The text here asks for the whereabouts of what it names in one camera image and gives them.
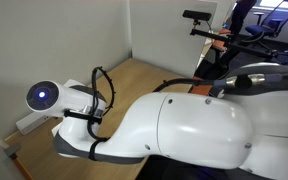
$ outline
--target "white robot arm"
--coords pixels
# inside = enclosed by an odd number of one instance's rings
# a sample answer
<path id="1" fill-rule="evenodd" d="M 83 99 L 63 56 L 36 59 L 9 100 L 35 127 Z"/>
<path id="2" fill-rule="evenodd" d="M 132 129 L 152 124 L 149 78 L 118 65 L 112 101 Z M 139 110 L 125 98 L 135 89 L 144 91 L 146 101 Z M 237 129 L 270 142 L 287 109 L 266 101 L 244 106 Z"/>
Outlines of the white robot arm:
<path id="1" fill-rule="evenodd" d="M 256 72 L 263 70 L 269 75 Z M 54 139 L 63 156 L 132 164 L 161 155 L 288 179 L 288 164 L 284 164 L 288 163 L 288 80 L 283 80 L 282 72 L 288 73 L 288 68 L 271 64 L 237 69 L 214 85 L 268 85 L 228 88 L 223 99 L 185 93 L 144 95 L 129 108 L 110 139 L 96 136 L 106 102 L 100 93 L 94 101 L 94 90 L 89 87 L 43 81 L 30 89 L 27 104 L 36 112 L 64 116 Z M 248 82 L 240 82 L 245 77 Z M 272 84 L 280 81 L 282 86 Z"/>
<path id="2" fill-rule="evenodd" d="M 67 110 L 88 116 L 92 93 L 76 87 L 40 82 L 29 91 L 27 104 L 33 111 L 50 116 L 63 117 Z M 105 100 L 99 98 L 98 118 L 104 108 Z M 231 169 L 244 162 L 253 136 L 250 120 L 239 105 L 184 93 L 151 93 L 139 98 L 114 135 L 94 147 L 93 155 L 90 150 L 97 139 L 89 134 L 87 123 L 80 117 L 64 117 L 54 142 L 60 154 L 94 156 L 98 161 L 121 164 L 139 163 L 155 154 Z M 93 132 L 97 129 L 98 123 L 94 122 Z"/>

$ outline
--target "white wall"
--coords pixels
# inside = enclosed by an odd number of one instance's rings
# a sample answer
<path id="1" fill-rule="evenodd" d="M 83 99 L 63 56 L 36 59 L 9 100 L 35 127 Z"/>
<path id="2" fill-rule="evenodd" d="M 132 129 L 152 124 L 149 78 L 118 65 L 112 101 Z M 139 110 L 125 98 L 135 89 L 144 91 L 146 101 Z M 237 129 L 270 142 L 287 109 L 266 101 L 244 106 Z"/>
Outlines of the white wall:
<path id="1" fill-rule="evenodd" d="M 245 30 L 245 27 L 249 26 L 249 25 L 256 25 L 258 16 L 253 15 L 254 12 L 263 12 L 263 13 L 265 13 L 265 15 L 263 15 L 263 17 L 262 17 L 262 20 L 263 20 L 268 15 L 268 13 L 270 11 L 252 9 L 248 13 L 247 17 L 244 20 L 244 26 L 243 26 L 240 34 L 248 35 L 248 32 Z M 280 34 L 279 34 L 279 36 L 277 38 L 266 38 L 266 39 L 288 43 L 288 22 L 284 25 L 282 31 L 280 32 Z"/>
<path id="2" fill-rule="evenodd" d="M 214 18 L 223 23 L 232 4 L 232 0 L 130 0 L 133 57 L 192 77 L 206 38 L 190 35 L 193 20 L 182 17 L 184 10 L 208 12 L 212 19 L 216 10 Z M 197 28 L 209 29 L 205 22 Z"/>
<path id="3" fill-rule="evenodd" d="M 124 0 L 0 0 L 0 138 L 30 113 L 34 83 L 90 82 L 130 54 Z"/>

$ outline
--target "person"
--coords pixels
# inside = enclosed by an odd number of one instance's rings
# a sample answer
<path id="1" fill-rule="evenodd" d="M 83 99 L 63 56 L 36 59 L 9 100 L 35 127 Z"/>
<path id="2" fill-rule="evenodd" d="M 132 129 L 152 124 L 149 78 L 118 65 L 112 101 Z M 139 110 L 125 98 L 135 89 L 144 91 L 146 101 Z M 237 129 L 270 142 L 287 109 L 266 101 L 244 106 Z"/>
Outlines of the person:
<path id="1" fill-rule="evenodd" d="M 244 19 L 247 16 L 247 13 L 252 9 L 252 7 L 256 4 L 257 0 L 237 0 L 236 6 L 233 10 L 231 17 L 231 26 L 230 31 L 232 36 L 232 41 L 235 40 L 236 36 L 240 33 Z"/>

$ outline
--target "black cable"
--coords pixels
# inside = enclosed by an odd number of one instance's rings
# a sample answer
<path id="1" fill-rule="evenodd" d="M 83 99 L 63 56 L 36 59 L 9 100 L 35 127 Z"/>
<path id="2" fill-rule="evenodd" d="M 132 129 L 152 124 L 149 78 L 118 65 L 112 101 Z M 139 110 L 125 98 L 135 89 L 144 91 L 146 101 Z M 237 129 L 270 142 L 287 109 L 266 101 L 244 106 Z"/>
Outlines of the black cable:
<path id="1" fill-rule="evenodd" d="M 172 79 L 169 81 L 164 81 L 163 84 L 159 85 L 157 88 L 154 89 L 153 92 L 159 92 L 163 90 L 164 88 L 170 86 L 170 85 L 175 85 L 175 84 L 191 84 L 194 86 L 199 86 L 199 85 L 213 85 L 214 81 L 213 80 L 195 80 L 195 79 L 189 79 L 189 78 L 179 78 L 179 79 Z"/>
<path id="2" fill-rule="evenodd" d="M 111 102 L 110 104 L 105 108 L 107 109 L 105 113 L 103 113 L 103 116 L 105 114 L 107 114 L 107 112 L 113 108 L 113 104 L 114 104 L 114 100 L 115 100 L 115 91 L 114 91 L 114 85 L 112 83 L 112 79 L 107 75 L 106 71 L 104 71 L 102 69 L 102 67 L 96 67 L 93 69 L 92 71 L 92 89 L 94 91 L 93 93 L 93 100 L 92 100 L 92 109 L 90 111 L 90 115 L 91 116 L 95 116 L 95 112 L 96 109 L 98 108 L 98 91 L 97 91 L 97 84 L 96 84 L 96 74 L 97 74 L 97 70 L 101 71 L 101 73 L 104 75 L 104 77 L 106 78 L 106 80 L 108 81 L 110 88 L 111 88 L 111 92 L 112 92 L 112 97 L 111 97 Z M 106 141 L 108 140 L 108 138 L 103 138 L 103 137 L 98 137 L 97 135 L 94 134 L 93 130 L 92 130 L 92 125 L 94 124 L 93 121 L 88 121 L 87 122 L 87 130 L 90 134 L 90 136 L 92 138 L 94 138 L 95 140 L 99 140 L 99 141 Z"/>
<path id="3" fill-rule="evenodd" d="M 205 21 L 205 22 L 207 23 L 207 25 L 208 25 L 208 27 L 209 27 L 209 31 L 211 31 L 211 33 L 212 33 L 212 28 L 211 28 L 210 23 L 208 23 L 208 21 Z"/>

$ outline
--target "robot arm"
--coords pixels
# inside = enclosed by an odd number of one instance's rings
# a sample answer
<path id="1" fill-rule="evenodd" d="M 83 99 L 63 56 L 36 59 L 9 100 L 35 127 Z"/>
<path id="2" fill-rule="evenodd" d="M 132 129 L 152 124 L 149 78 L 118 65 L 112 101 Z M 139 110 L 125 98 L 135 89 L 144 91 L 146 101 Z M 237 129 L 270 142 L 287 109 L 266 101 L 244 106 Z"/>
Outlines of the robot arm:
<path id="1" fill-rule="evenodd" d="M 70 110 L 88 116 L 92 89 L 64 87 L 51 81 L 34 85 L 27 104 L 36 112 L 65 116 Z M 99 98 L 95 116 L 101 118 L 105 99 Z M 240 166 L 250 151 L 252 125 L 237 104 L 211 97 L 182 93 L 151 93 L 127 111 L 107 141 L 90 135 L 88 120 L 63 118 L 54 145 L 64 156 L 84 157 L 119 164 L 139 163 L 149 155 L 214 168 Z M 97 133 L 99 123 L 92 123 Z"/>

